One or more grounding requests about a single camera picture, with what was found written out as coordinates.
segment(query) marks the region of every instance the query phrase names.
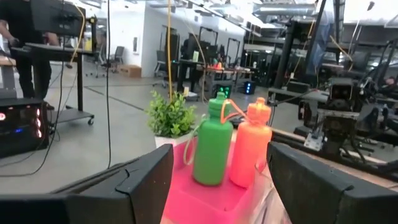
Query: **bottle cap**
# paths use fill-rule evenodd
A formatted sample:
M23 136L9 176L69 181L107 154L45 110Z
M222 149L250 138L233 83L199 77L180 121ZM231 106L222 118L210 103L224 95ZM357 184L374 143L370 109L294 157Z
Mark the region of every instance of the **bottle cap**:
M209 114L212 116L221 116L221 109L223 103L226 100L225 94L223 92L218 92L217 97L209 100ZM231 104L228 103L224 109L224 116L226 116L231 109Z
M266 123L271 117L271 108L266 105L266 99L263 97L257 98L255 103L250 103L248 106L248 118L251 121L258 121Z

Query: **potted plant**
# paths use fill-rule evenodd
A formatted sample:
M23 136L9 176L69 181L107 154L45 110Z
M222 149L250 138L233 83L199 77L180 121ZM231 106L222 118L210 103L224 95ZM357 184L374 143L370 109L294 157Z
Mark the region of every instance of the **potted plant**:
M156 147L163 144L177 146L189 140L189 133L195 124L193 113L195 106L186 107L183 95L175 92L171 101L166 100L156 91L150 102L148 125L155 134Z

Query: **person's arm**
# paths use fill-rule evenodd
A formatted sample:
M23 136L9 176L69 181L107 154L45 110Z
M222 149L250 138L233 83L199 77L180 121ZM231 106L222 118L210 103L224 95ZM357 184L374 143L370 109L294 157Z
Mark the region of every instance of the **person's arm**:
M7 1L0 1L0 34L10 43L15 39L7 29L9 10Z
M49 44L50 45L53 45L53 46L59 46L60 45L60 42L58 41L58 37L57 37L56 34L47 32L45 35L49 39Z

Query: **black pants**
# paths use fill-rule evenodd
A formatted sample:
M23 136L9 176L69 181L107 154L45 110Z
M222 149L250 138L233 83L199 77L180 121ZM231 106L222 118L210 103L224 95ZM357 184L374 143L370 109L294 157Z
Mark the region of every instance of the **black pants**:
M19 84L21 85L24 98L44 99L47 95L51 79L51 66L48 60L42 60L37 57L31 59L18 55L11 51L11 56L16 61L16 67L19 73ZM35 87L32 83L32 66L35 74Z

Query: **green bottle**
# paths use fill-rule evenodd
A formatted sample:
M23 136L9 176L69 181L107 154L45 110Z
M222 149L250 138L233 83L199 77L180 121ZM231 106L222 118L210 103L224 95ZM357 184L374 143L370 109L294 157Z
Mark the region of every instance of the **green bottle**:
M229 153L233 126L228 121L221 124L221 108L226 100L224 93L209 101L209 117L198 129L198 144L193 160L193 178L203 185L222 183ZM224 116L230 110L230 104L224 109Z

